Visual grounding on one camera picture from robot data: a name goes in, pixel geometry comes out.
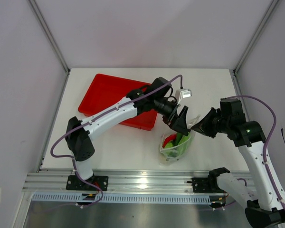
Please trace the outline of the clear zip top bag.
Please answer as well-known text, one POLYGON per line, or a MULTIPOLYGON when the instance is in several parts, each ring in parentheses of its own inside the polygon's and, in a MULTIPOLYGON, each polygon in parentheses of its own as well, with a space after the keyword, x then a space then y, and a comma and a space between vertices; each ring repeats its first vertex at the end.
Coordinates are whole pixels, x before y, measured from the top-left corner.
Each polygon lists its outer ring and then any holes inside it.
POLYGON ((195 132, 189 131, 187 136, 176 131, 165 132, 159 143, 159 161, 162 165, 171 165, 178 162, 189 152, 195 138, 195 132))

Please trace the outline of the light green gourd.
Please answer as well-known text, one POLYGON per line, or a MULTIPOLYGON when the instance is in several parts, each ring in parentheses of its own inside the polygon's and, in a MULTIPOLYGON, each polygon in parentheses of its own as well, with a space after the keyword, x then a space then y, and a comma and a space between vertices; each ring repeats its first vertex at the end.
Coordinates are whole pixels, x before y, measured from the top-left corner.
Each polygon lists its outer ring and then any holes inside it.
POLYGON ((188 147, 190 146, 191 141, 192 141, 191 133, 189 133, 187 136, 180 133, 176 133, 176 139, 173 142, 171 142, 173 147, 170 156, 176 158, 184 155, 188 147))

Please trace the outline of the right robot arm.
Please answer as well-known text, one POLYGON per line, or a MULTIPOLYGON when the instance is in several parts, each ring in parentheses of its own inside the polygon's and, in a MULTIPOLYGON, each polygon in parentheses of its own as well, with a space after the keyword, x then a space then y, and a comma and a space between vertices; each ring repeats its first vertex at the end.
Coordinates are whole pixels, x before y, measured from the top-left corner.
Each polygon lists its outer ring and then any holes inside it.
POLYGON ((258 122, 246 120, 238 96, 222 98, 220 108, 211 108, 191 129, 211 138, 226 134, 244 158, 256 191, 239 182, 225 167, 209 171, 208 188, 228 193, 244 209, 253 228, 285 223, 285 191, 268 154, 270 136, 264 135, 258 122))

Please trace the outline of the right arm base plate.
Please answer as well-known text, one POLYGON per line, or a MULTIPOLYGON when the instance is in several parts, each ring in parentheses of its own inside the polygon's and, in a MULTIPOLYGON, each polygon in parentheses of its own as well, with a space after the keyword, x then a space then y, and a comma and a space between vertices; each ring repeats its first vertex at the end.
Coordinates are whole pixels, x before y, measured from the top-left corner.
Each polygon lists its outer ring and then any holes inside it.
POLYGON ((193 188, 194 193, 224 193, 224 190, 220 189, 217 184, 216 178, 191 178, 187 181, 193 188))

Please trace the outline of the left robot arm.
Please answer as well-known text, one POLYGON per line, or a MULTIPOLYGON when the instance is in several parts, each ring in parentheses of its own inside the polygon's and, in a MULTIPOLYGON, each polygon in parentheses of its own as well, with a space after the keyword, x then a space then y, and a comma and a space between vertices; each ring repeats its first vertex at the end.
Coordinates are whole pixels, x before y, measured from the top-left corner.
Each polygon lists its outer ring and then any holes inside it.
POLYGON ((185 136, 189 135, 186 123, 188 107, 184 106, 179 113, 177 110, 180 101, 191 97, 192 92, 180 87, 169 101, 166 94, 171 88, 170 81, 158 77, 151 85, 130 91, 116 104, 91 117, 83 120, 76 117, 69 119, 65 140, 73 155, 75 171, 79 175, 77 185, 81 189, 88 190, 94 183, 94 173, 90 164, 90 158, 95 153, 93 141, 115 125, 154 110, 162 115, 163 122, 172 130, 185 136))

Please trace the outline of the red chili pepper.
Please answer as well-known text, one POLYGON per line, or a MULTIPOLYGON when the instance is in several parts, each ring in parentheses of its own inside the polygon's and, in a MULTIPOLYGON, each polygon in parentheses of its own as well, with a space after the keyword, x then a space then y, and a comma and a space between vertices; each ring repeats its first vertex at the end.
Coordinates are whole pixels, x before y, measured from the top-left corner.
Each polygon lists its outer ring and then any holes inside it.
POLYGON ((173 142, 175 139, 176 139, 176 134, 171 134, 171 135, 167 136, 162 143, 162 147, 165 148, 165 146, 168 143, 173 142))

